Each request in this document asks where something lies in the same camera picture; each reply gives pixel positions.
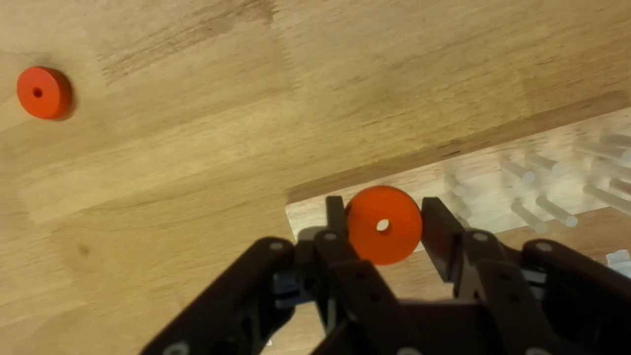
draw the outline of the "wooden table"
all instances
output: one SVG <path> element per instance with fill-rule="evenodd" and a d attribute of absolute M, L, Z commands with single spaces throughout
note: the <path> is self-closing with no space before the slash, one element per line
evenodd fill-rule
<path fill-rule="evenodd" d="M 0 28 L 0 354 L 137 354 L 254 239 L 289 238 L 301 186 L 631 92 L 626 0 L 5 0 Z M 29 66 L 70 78 L 70 121 L 17 107 Z M 319 336 L 299 310 L 268 354 Z"/>

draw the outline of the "orange disc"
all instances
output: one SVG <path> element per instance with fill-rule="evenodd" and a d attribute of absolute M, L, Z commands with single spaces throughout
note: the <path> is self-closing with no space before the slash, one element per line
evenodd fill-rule
<path fill-rule="evenodd" d="M 388 186 L 356 194 L 346 210 L 348 241 L 358 257 L 394 265 L 410 257 L 421 238 L 416 202 Z"/>
<path fill-rule="evenodd" d="M 29 115 L 59 121 L 70 111 L 72 92 L 63 74 L 29 68 L 17 80 L 17 99 Z"/>

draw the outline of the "center hole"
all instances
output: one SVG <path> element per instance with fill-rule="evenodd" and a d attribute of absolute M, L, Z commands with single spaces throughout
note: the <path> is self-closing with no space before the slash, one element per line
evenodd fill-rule
<path fill-rule="evenodd" d="M 376 232 L 386 234 L 390 230 L 390 220 L 378 220 Z"/>

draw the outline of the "red disc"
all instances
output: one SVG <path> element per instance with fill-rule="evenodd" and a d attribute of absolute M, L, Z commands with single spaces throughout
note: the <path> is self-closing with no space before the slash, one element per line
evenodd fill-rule
<path fill-rule="evenodd" d="M 59 121 L 70 111 L 72 92 L 63 74 L 29 68 L 17 80 L 17 99 L 29 115 Z"/>
<path fill-rule="evenodd" d="M 410 257 L 421 238 L 416 202 L 388 186 L 356 194 L 346 212 L 348 241 L 358 257 L 394 265 Z"/>

